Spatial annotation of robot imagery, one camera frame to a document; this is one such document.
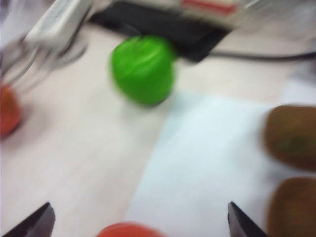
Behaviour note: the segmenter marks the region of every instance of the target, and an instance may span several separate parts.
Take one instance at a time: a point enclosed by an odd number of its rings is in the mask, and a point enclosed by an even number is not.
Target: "brown kiwi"
[[[268,214],[270,237],[316,237],[316,178],[284,181]]]
[[[316,171],[316,108],[279,106],[269,116],[265,145],[276,159]]]

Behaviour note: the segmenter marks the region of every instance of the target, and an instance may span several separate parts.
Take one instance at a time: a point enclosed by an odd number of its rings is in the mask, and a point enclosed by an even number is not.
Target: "table surface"
[[[121,221],[172,105],[127,101],[113,86],[109,56],[125,36],[86,24],[89,47],[20,95],[23,121],[1,141],[1,233],[43,203],[56,212],[53,237],[95,236]],[[297,53],[299,40],[233,32],[216,49]],[[175,92],[216,93],[276,102],[296,63],[207,58],[178,60]]]

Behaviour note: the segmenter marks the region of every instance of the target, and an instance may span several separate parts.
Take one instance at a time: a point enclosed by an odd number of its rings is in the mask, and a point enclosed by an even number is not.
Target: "tomato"
[[[165,237],[149,227],[131,223],[117,223],[103,229],[97,237]]]
[[[0,104],[1,104],[1,137],[8,135],[15,127],[19,124],[21,120],[21,110],[15,94],[7,86],[1,85],[0,91]]]

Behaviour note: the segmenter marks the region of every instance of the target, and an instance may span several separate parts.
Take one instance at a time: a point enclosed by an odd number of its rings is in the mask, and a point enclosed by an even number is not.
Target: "green fruit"
[[[132,37],[112,53],[114,81],[122,92],[138,103],[159,103],[172,90],[174,59],[173,50],[164,39]]]

